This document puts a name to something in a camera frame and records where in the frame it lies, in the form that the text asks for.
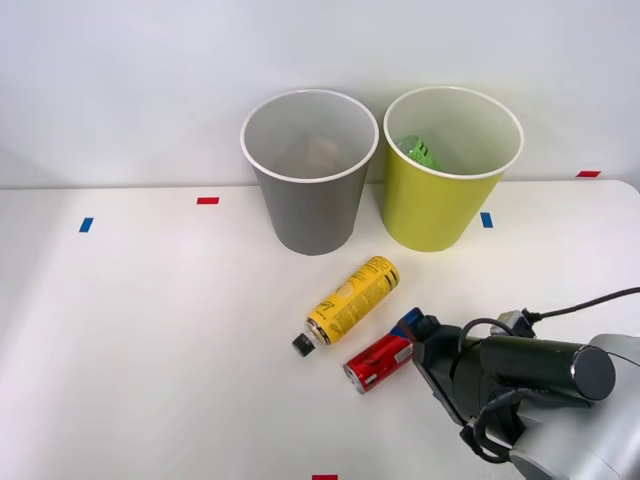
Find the gray bin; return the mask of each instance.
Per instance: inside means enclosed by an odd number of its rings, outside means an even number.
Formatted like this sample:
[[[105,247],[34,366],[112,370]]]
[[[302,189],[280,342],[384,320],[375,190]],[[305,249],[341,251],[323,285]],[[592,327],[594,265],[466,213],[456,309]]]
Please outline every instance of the gray bin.
[[[328,90],[286,93],[247,117],[242,150],[287,248],[321,255],[349,239],[378,137],[364,105]]]

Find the tabletop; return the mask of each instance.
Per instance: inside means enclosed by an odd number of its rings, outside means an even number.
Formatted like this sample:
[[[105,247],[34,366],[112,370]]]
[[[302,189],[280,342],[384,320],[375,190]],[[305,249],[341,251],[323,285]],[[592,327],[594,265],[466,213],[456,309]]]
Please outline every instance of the tabletop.
[[[396,243],[381,196],[366,186],[349,241],[307,257],[258,187],[0,191],[0,478],[520,478],[461,442],[412,365],[359,395],[342,364],[416,306],[463,325],[640,285],[640,196],[500,183],[440,253]],[[398,288],[301,358],[309,311],[373,255]],[[626,297],[537,332],[640,335],[639,311]]]

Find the white rim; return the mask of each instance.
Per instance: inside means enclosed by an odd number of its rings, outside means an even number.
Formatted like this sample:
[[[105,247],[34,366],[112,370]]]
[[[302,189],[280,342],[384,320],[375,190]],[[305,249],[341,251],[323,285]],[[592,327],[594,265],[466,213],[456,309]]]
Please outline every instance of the white rim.
[[[244,142],[244,135],[245,135],[245,131],[247,129],[247,125],[249,125],[249,122],[251,121],[251,118],[253,118],[253,116],[256,114],[256,112],[258,110],[260,110],[262,107],[264,107],[265,105],[267,105],[268,103],[271,103],[274,100],[278,100],[279,98],[282,98],[282,97],[287,97],[289,95],[295,95],[297,93],[310,93],[310,92],[313,92],[313,93],[328,93],[330,95],[335,95],[337,97],[344,98],[345,100],[349,100],[350,102],[352,102],[352,103],[356,104],[358,107],[360,107],[362,109],[362,111],[369,117],[369,120],[371,120],[371,125],[373,125],[373,134],[374,134],[373,135],[373,145],[371,146],[371,149],[365,155],[365,157],[362,160],[360,160],[357,164],[355,164],[353,167],[345,170],[344,172],[336,173],[335,175],[331,175],[329,177],[294,178],[294,177],[286,177],[284,175],[280,175],[279,173],[272,172],[271,170],[263,167],[258,162],[256,162],[255,159],[249,153],[249,150],[247,150],[247,146],[245,145],[245,142]],[[360,167],[362,167],[365,163],[367,163],[369,161],[369,159],[373,155],[373,152],[376,151],[376,147],[378,146],[378,142],[379,141],[380,141],[380,131],[378,130],[378,123],[376,122],[376,119],[374,118],[373,114],[369,111],[369,109],[367,107],[365,107],[362,103],[357,101],[355,98],[351,98],[348,95],[345,95],[343,93],[334,92],[333,90],[323,90],[323,89],[317,89],[317,88],[307,88],[307,89],[302,89],[302,90],[294,90],[294,91],[291,91],[291,92],[287,92],[287,93],[282,93],[280,95],[276,95],[275,97],[271,97],[268,100],[265,100],[264,102],[262,102],[260,105],[258,105],[256,108],[254,108],[251,111],[251,113],[247,116],[247,118],[245,119],[244,123],[242,124],[242,129],[240,130],[240,145],[242,147],[242,152],[247,157],[247,159],[249,159],[249,161],[251,162],[251,165],[253,165],[255,168],[260,170],[262,173],[266,173],[270,177],[277,178],[278,180],[284,180],[285,182],[293,182],[293,183],[322,183],[322,182],[329,182],[331,180],[337,180],[338,178],[345,177],[345,176],[349,175],[350,173],[355,172],[356,170],[358,170]]]
[[[404,98],[408,97],[409,95],[413,95],[414,93],[423,92],[425,90],[444,90],[444,89],[460,90],[462,92],[472,93],[474,95],[484,98],[485,100],[489,100],[491,103],[497,105],[502,110],[504,110],[507,115],[509,115],[509,117],[515,124],[516,128],[518,129],[518,132],[520,133],[520,146],[518,147],[518,151],[513,156],[513,158],[509,161],[509,163],[507,163],[506,165],[503,165],[502,167],[496,170],[493,170],[487,173],[481,173],[479,175],[454,175],[452,173],[439,172],[437,170],[432,170],[430,168],[422,166],[419,163],[416,163],[413,160],[411,160],[409,157],[407,157],[404,153],[400,151],[400,149],[396,146],[395,142],[389,135],[389,129],[387,125],[389,120],[389,114],[391,113],[391,110],[393,110],[393,107],[395,107],[398,102],[402,101]],[[391,148],[393,148],[393,151],[396,152],[400,158],[402,158],[405,162],[410,164],[412,167],[415,167],[419,170],[422,170],[423,172],[427,172],[432,175],[437,175],[438,177],[454,178],[456,180],[479,180],[481,178],[488,178],[488,177],[493,177],[494,175],[498,175],[504,172],[507,168],[509,168],[511,165],[515,163],[515,161],[520,156],[520,153],[522,153],[522,148],[524,147],[524,131],[522,130],[522,125],[520,125],[520,121],[518,120],[518,117],[516,117],[511,110],[509,110],[502,103],[497,101],[495,98],[492,98],[489,95],[485,95],[484,93],[476,92],[475,90],[471,90],[470,88],[464,88],[464,87],[440,85],[440,86],[434,86],[434,87],[418,88],[417,90],[412,90],[410,92],[407,92],[404,95],[401,95],[400,97],[396,98],[395,101],[391,105],[389,105],[389,108],[387,108],[387,112],[384,114],[384,121],[382,122],[382,128],[384,130],[384,136],[386,137],[389,145],[391,145]]]

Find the yellow spray can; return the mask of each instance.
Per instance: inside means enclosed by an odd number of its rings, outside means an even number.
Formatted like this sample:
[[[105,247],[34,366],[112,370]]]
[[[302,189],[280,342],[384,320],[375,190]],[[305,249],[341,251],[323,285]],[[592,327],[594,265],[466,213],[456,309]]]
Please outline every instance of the yellow spray can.
[[[389,260],[371,258],[313,309],[305,322],[307,331],[293,341],[294,348],[306,357],[317,345],[336,343],[396,288],[399,281],[398,270]]]

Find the spray can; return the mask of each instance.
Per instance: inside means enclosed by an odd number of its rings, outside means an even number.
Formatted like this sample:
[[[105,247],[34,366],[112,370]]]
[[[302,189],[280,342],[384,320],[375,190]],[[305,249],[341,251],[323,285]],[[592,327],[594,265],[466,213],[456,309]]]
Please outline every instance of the spray can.
[[[309,314],[293,347],[306,357],[318,345],[340,340],[398,286],[400,275],[384,257],[373,257]]]
[[[419,308],[407,313],[403,320],[412,326],[424,315]],[[411,360],[413,344],[399,326],[343,365],[344,372],[358,392],[365,394],[402,365]]]

